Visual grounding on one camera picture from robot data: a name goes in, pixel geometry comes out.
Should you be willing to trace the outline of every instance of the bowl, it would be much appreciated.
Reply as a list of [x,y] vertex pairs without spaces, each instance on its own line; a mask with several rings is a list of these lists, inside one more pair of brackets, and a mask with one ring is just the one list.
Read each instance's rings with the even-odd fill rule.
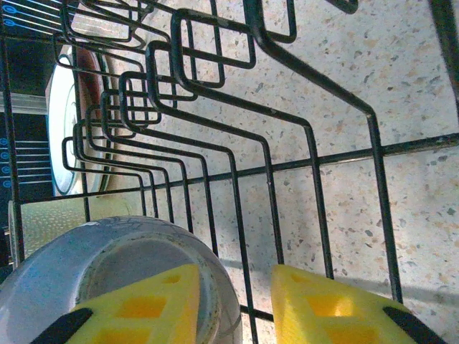
[[88,222],[57,237],[0,286],[0,338],[26,344],[78,303],[183,264],[198,264],[197,343],[241,343],[240,306],[212,251],[185,229],[144,216]]

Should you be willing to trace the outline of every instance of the black wire rack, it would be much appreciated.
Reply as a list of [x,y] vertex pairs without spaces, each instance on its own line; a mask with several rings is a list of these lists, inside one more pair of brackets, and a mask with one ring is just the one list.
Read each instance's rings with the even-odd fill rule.
[[[352,15],[358,11],[357,0],[327,0],[343,12],[343,15]],[[11,198],[13,201],[13,215],[16,222],[17,230],[15,250],[17,251],[17,264],[24,260],[24,238],[22,232],[21,205],[43,201],[44,199],[22,199],[19,195],[19,179],[16,161],[16,141],[14,136],[14,119],[11,111],[11,95],[9,86],[9,69],[8,57],[6,53],[6,39],[19,39],[25,41],[35,41],[47,43],[53,48],[56,57],[56,63],[65,68],[71,68],[75,80],[78,80],[79,74],[92,73],[101,75],[104,78],[114,78],[117,80],[118,89],[109,89],[100,95],[100,104],[89,107],[86,113],[81,113],[80,89],[78,82],[75,83],[75,92],[77,94],[77,123],[73,129],[73,136],[67,137],[62,142],[63,162],[67,169],[81,172],[83,193],[70,196],[56,196],[49,200],[58,200],[66,198],[83,198],[85,205],[85,218],[91,220],[91,209],[89,207],[89,196],[99,196],[107,194],[119,194],[128,191],[139,192],[141,208],[144,215],[147,209],[153,209],[154,216],[158,217],[158,203],[165,201],[167,203],[167,216],[169,221],[174,221],[174,209],[172,206],[171,190],[172,188],[183,188],[184,204],[186,212],[186,222],[188,230],[193,233],[194,223],[191,211],[191,196],[189,186],[192,184],[201,184],[204,187],[205,201],[207,205],[207,218],[209,223],[209,233],[212,242],[212,250],[218,256],[219,245],[217,242],[216,226],[214,220],[214,206],[211,193],[211,183],[215,181],[229,180],[232,184],[232,197],[237,219],[237,233],[240,241],[240,254],[242,260],[242,271],[244,275],[245,291],[247,304],[241,306],[241,311],[248,314],[250,319],[250,328],[252,331],[252,340],[257,343],[257,325],[256,319],[273,321],[273,316],[262,310],[255,309],[253,302],[253,291],[251,276],[249,273],[249,259],[247,257],[247,245],[245,238],[245,228],[243,221],[243,202],[240,195],[239,180],[245,176],[265,175],[270,202],[270,213],[272,216],[273,233],[275,238],[275,250],[277,262],[284,263],[284,252],[282,243],[282,229],[280,228],[278,202],[276,199],[274,173],[286,171],[294,168],[309,167],[312,169],[314,193],[316,199],[316,211],[318,216],[318,225],[321,233],[321,244],[323,250],[323,260],[325,273],[328,278],[333,279],[333,262],[326,206],[324,201],[323,184],[321,180],[320,167],[326,164],[341,163],[346,161],[355,161],[359,159],[372,159],[374,162],[374,172],[376,176],[379,208],[382,216],[382,228],[384,232],[384,242],[387,255],[387,266],[389,268],[389,281],[392,291],[392,297],[402,302],[402,287],[399,278],[399,267],[397,264],[396,243],[394,239],[394,228],[392,225],[391,206],[387,189],[387,178],[384,169],[384,157],[399,154],[407,154],[415,151],[438,150],[457,146],[459,144],[459,133],[442,135],[438,137],[426,138],[404,143],[397,143],[383,146],[379,134],[379,125],[377,114],[371,105],[367,104],[361,98],[349,92],[346,88],[340,86],[326,75],[315,70],[306,62],[298,59],[295,55],[288,52],[279,43],[287,44],[294,42],[297,37],[295,6],[293,0],[286,0],[285,10],[288,18],[288,33],[280,34],[269,31],[265,26],[264,12],[261,0],[244,0],[245,21],[238,22],[219,17],[217,3],[215,0],[209,0],[210,13],[202,13],[191,9],[174,9],[166,4],[154,0],[137,0],[137,1],[100,1],[100,0],[80,0],[79,4],[75,1],[71,3],[68,0],[62,0],[62,3],[53,1],[50,6],[54,7],[52,14],[58,19],[53,21],[59,22],[54,25],[52,30],[48,30],[45,35],[37,35],[32,32],[29,35],[20,35],[11,33],[5,27],[11,26],[6,17],[1,22],[1,39],[0,39],[0,71],[1,71],[1,90],[4,96],[5,104],[5,123],[6,138],[9,148],[9,165],[11,168]],[[459,49],[457,34],[455,30],[454,13],[449,1],[431,0],[432,17],[435,23],[437,34],[440,39],[443,57],[448,69],[456,99],[459,99],[458,81],[459,81]],[[171,15],[170,34],[160,29],[151,27],[144,22],[144,19],[155,11],[165,11]],[[100,35],[91,35],[82,33],[72,27],[72,20],[76,15],[88,17],[101,22],[110,22],[127,30],[126,37],[109,37]],[[187,35],[183,37],[181,25],[185,23]],[[206,24],[212,26],[215,53],[205,52],[195,48],[194,41],[196,37],[193,33],[193,27],[196,24]],[[226,57],[222,52],[222,40],[220,30],[226,29],[239,34],[245,35],[247,39],[247,60]],[[147,32],[152,37],[148,42],[141,38],[139,31]],[[109,71],[101,72],[100,70],[91,70],[81,67],[77,63],[77,49],[72,50],[73,64],[62,64],[59,61],[59,51],[62,44],[69,44],[75,48],[87,49],[108,59],[114,59],[128,63],[132,68],[126,70],[120,75]],[[323,90],[329,92],[353,108],[363,113],[366,117],[369,136],[371,139],[371,148],[353,150],[345,153],[337,153],[327,156],[319,156],[314,131],[311,124],[304,118],[283,112],[281,110],[252,102],[241,97],[236,97],[222,91],[228,76],[225,74],[225,67],[235,67],[240,69],[252,69],[256,65],[257,57],[255,45],[269,55],[272,59],[281,63],[290,71],[297,73],[301,77],[318,85]],[[137,59],[126,57],[124,52],[138,54],[138,59],[143,59],[143,64]],[[169,73],[167,75],[158,72],[157,54],[162,53],[169,56]],[[198,77],[198,62],[205,61],[217,66],[217,78],[212,81],[200,80]],[[189,62],[191,73],[186,72],[186,64]],[[162,92],[161,84],[168,85],[170,91]],[[178,88],[186,90],[184,95],[178,92]],[[305,135],[305,144],[307,146],[310,158],[290,161],[284,163],[273,163],[273,157],[270,153],[270,146],[267,139],[250,131],[236,128],[229,124],[210,120],[209,118],[190,113],[179,109],[179,102],[193,102],[198,97],[205,97],[211,100],[221,102],[244,110],[253,111],[262,116],[275,118],[283,123],[301,126]],[[155,125],[160,123],[164,116],[173,117],[184,125],[193,123],[196,125],[210,128],[217,132],[228,133],[248,140],[253,140],[262,146],[264,157],[264,166],[238,170],[236,158],[233,151],[225,145],[217,145],[203,140],[191,139],[180,135],[172,135],[155,129]],[[163,140],[164,142],[180,143],[189,146],[190,150],[172,148],[167,145],[153,144],[144,140],[138,140],[139,135]],[[108,140],[114,145],[101,145],[100,140]],[[67,163],[67,147],[71,145],[77,159],[81,162],[78,168],[70,166]],[[109,153],[107,156],[125,156],[133,158],[144,158],[149,163],[135,163],[129,159],[115,160],[112,158],[95,158],[85,151],[85,145],[89,145],[94,151]],[[149,153],[139,153],[128,149],[142,148]],[[203,148],[205,150],[224,153],[227,156],[229,170],[219,174],[209,174],[208,164],[210,163],[202,154],[195,153],[191,148]],[[187,166],[184,159],[196,159],[201,166],[202,175],[196,178],[188,178]],[[181,180],[170,181],[169,172],[166,168],[158,166],[158,161],[165,161],[178,165],[181,171]],[[86,167],[86,163],[96,163],[106,166],[104,171],[93,170]],[[155,183],[153,172],[163,175],[163,183]],[[87,173],[103,173],[106,175],[131,176],[138,179],[138,187],[124,188],[117,190],[88,192],[87,190]],[[142,178],[142,173],[148,176],[148,184]],[[156,195],[157,191],[164,189],[166,199],[160,200]],[[148,203],[146,194],[151,195],[151,204]]]

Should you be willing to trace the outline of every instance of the terrazzo floor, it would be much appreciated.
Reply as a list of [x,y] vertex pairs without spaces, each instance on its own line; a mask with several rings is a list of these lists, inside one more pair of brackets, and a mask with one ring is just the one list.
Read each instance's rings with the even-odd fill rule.
[[[171,7],[187,7],[210,13],[207,1],[162,1]],[[264,1],[268,29],[288,30],[284,1]],[[217,2],[219,15],[243,20],[241,1]],[[427,1],[360,1],[359,10],[346,15],[328,2],[296,1],[298,38],[282,44],[354,94],[368,102],[379,120],[382,144],[456,133],[458,117],[453,92],[440,55],[440,48]],[[169,31],[170,15],[156,11],[145,23]],[[212,51],[210,27],[194,25],[196,47]],[[147,42],[154,34],[140,31]],[[225,56],[247,59],[247,38],[222,30]],[[144,56],[125,53],[143,64]],[[318,153],[335,153],[370,148],[366,118],[311,82],[281,66],[256,48],[257,64],[252,70],[225,67],[223,92],[268,105],[309,120]],[[168,57],[157,57],[159,69],[167,73]],[[117,73],[132,65],[112,60]],[[198,64],[201,80],[215,81],[213,64]],[[265,137],[273,163],[308,158],[304,132],[298,125],[258,115],[205,97],[180,102],[179,109],[224,122]],[[252,140],[186,123],[168,115],[155,129],[231,148],[238,170],[264,165],[262,147]],[[143,142],[153,138],[138,135]],[[209,172],[230,170],[223,153],[165,143],[203,154]],[[122,149],[134,149],[118,146]],[[119,160],[148,163],[146,159]],[[198,161],[184,159],[188,177],[202,175]],[[449,343],[459,342],[459,148],[423,151],[384,159],[397,256],[406,306]],[[172,181],[181,178],[174,164],[160,164]],[[382,221],[371,159],[322,166],[328,227],[336,279],[365,290],[390,296]],[[156,175],[157,182],[163,176]],[[129,178],[112,178],[110,188],[136,187]],[[285,262],[308,271],[324,273],[321,238],[309,168],[275,173]],[[212,201],[217,225],[220,258],[227,268],[242,304],[245,288],[240,248],[229,181],[212,182]],[[255,307],[271,312],[270,269],[276,263],[272,217],[264,175],[240,179],[242,210],[247,237]],[[190,186],[195,234],[210,245],[204,188]],[[138,195],[124,196],[132,207]],[[165,193],[158,191],[159,214],[168,219]],[[175,222],[186,228],[182,188],[173,188]],[[251,343],[248,318],[243,315],[245,343]],[[270,322],[257,321],[261,343],[274,343]]]

